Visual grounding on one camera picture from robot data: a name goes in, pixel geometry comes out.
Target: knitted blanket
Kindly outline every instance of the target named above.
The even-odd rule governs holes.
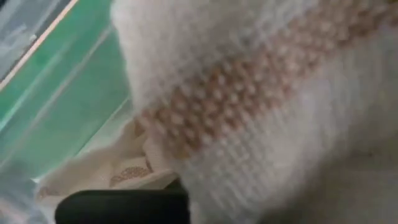
[[[192,223],[396,223],[398,4],[115,0]]]

